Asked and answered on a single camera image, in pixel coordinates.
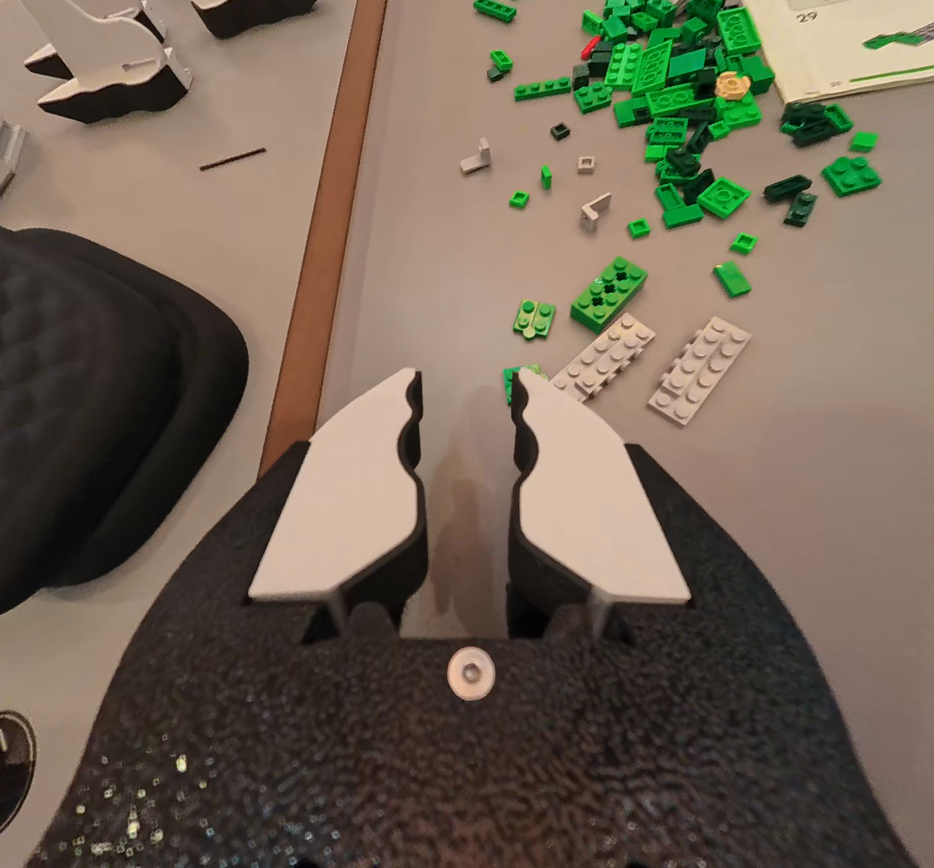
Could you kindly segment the large green brick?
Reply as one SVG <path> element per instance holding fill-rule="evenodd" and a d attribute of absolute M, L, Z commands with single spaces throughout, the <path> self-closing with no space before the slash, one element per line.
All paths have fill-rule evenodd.
<path fill-rule="evenodd" d="M 616 256 L 572 302 L 570 318 L 601 334 L 643 288 L 648 273 L 624 256 Z"/>

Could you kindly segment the thin dark stick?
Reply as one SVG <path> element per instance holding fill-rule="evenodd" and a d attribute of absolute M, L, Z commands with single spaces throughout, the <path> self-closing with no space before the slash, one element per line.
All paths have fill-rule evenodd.
<path fill-rule="evenodd" d="M 227 157 L 224 157 L 222 159 L 216 159 L 214 161 L 204 163 L 198 167 L 198 171 L 200 173 L 210 172 L 220 167 L 228 166 L 230 164 L 234 164 L 234 163 L 237 163 L 243 160 L 259 157 L 266 153 L 267 153 L 267 148 L 265 146 L 256 147 L 248 151 L 244 151 L 244 152 L 237 153 L 234 155 L 228 155 Z"/>

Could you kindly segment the brick instruction booklet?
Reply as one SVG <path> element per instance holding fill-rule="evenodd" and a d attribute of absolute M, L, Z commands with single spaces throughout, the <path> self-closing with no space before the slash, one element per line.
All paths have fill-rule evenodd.
<path fill-rule="evenodd" d="M 740 0 L 785 103 L 933 79 L 933 0 Z"/>

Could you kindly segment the black round object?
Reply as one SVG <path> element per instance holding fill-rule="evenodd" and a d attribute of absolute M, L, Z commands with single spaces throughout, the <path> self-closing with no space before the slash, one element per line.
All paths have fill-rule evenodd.
<path fill-rule="evenodd" d="M 1 711 L 1 832 L 17 816 L 33 782 L 36 734 L 19 712 Z"/>

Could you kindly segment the grey desk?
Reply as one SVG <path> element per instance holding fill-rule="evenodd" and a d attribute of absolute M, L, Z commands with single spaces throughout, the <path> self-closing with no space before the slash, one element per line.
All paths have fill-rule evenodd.
<path fill-rule="evenodd" d="M 521 106 L 489 85 L 481 58 L 504 45 L 517 69 L 558 73 L 577 46 L 583 0 L 534 0 L 500 35 L 470 23 L 469 0 L 389 0 L 321 421 L 392 372 L 423 374 L 418 474 L 430 572 L 395 643 L 302 646 L 307 614 L 236 599 L 234 560 L 271 517 L 295 456 L 251 484 L 245 426 L 187 496 L 182 514 L 111 582 L 43 594 L 3 622 L 18 654 L 2 698 L 36 726 L 32 798 L 2 855 L 20 866 L 71 784 L 93 714 L 119 670 L 115 710 L 94 733 L 71 825 L 82 862 L 117 864 L 109 826 L 130 813 L 116 727 L 218 722 L 202 754 L 155 734 L 156 776 L 188 753 L 177 801 L 137 808 L 131 864 L 623 866 L 661 864 L 636 843 L 659 815 L 707 864 L 896 866 L 876 854 L 856 798 L 831 776 L 824 728 L 848 738 L 910 859 L 932 866 L 932 84 L 843 100 L 879 134 L 881 186 L 836 198 L 820 178 L 836 140 L 796 151 L 774 126 L 707 151 L 717 174 L 753 190 L 730 222 L 662 228 L 640 134 L 575 106 Z M 491 166 L 461 174 L 487 138 Z M 596 159 L 579 175 L 579 156 Z M 612 192 L 595 231 L 581 207 Z M 506 641 L 505 586 L 515 430 L 502 369 L 554 372 L 590 338 L 568 318 L 586 275 L 613 255 L 646 267 L 633 314 L 653 344 L 593 409 L 652 458 L 648 491 L 672 547 L 703 557 L 695 592 L 728 556 L 747 560 L 697 589 L 700 608 L 742 622 L 684 672 L 698 613 L 663 620 L 641 645 Z M 713 274 L 734 260 L 752 291 L 731 300 Z M 520 302 L 556 306 L 546 338 L 513 332 Z M 717 316 L 752 334 L 685 426 L 647 407 L 662 375 Z"/>

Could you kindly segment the small green square plate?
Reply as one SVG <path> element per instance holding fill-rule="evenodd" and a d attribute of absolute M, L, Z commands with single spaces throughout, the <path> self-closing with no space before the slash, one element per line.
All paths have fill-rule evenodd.
<path fill-rule="evenodd" d="M 517 311 L 513 332 L 525 340 L 546 338 L 551 329 L 556 306 L 543 301 L 523 300 Z"/>

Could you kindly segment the pile of green bricks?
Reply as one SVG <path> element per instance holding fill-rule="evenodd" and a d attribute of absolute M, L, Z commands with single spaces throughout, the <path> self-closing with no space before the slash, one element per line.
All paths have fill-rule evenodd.
<path fill-rule="evenodd" d="M 518 14 L 511 1 L 474 0 L 473 10 L 508 25 Z M 713 142 L 759 125 L 758 99 L 777 86 L 751 10 L 727 0 L 604 0 L 600 13 L 583 12 L 581 29 L 590 40 L 571 75 L 518 84 L 515 102 L 570 95 L 581 115 L 612 108 L 616 127 L 645 127 L 666 230 L 735 214 L 752 191 L 702 160 Z M 852 154 L 821 177 L 839 198 L 881 185 L 867 158 L 878 135 L 855 132 L 840 104 L 789 100 L 778 130 L 798 150 L 853 132 Z"/>

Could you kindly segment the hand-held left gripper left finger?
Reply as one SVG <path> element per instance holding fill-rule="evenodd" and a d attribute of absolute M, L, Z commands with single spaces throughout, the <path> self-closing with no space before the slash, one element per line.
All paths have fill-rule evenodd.
<path fill-rule="evenodd" d="M 333 622 L 379 604 L 399 624 L 427 576 L 420 459 L 422 374 L 401 369 L 310 439 L 248 590 L 254 603 L 316 603 Z"/>

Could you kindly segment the long grey studded plate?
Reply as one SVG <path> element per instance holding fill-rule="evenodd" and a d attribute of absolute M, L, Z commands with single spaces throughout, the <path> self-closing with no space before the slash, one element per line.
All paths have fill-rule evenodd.
<path fill-rule="evenodd" d="M 641 356 L 655 337 L 653 329 L 624 313 L 550 378 L 549 384 L 571 399 L 585 403 Z"/>
<path fill-rule="evenodd" d="M 751 339 L 750 332 L 712 317 L 672 361 L 647 407 L 672 423 L 689 424 Z"/>

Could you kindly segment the black padded case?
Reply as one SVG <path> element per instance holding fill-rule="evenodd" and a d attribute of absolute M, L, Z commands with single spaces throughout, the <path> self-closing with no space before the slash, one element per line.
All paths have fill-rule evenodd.
<path fill-rule="evenodd" d="M 181 283 L 76 234 L 1 233 L 1 608 L 155 533 L 237 411 L 249 353 Z"/>

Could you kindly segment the small green brick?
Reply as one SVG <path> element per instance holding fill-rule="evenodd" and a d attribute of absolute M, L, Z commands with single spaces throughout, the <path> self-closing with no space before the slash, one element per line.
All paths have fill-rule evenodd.
<path fill-rule="evenodd" d="M 542 372 L 541 367 L 538 364 L 514 366 L 514 367 L 503 369 L 504 391 L 505 391 L 505 396 L 506 396 L 506 403 L 508 406 L 511 406 L 512 404 L 513 376 L 516 373 L 520 372 L 521 370 L 528 370 L 534 374 L 541 376 L 543 379 L 547 381 L 547 375 Z"/>

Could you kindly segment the grey metal part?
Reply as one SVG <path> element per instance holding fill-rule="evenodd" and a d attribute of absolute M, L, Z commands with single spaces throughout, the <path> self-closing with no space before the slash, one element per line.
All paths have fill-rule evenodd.
<path fill-rule="evenodd" d="M 1 196 L 17 173 L 21 152 L 28 138 L 27 131 L 1 117 Z"/>

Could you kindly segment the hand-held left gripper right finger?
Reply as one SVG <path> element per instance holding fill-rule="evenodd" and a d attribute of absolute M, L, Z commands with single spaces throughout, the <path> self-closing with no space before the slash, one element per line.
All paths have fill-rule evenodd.
<path fill-rule="evenodd" d="M 588 605 L 687 605 L 691 594 L 624 440 L 529 369 L 512 377 L 519 477 L 508 570 L 515 592 L 552 615 Z"/>

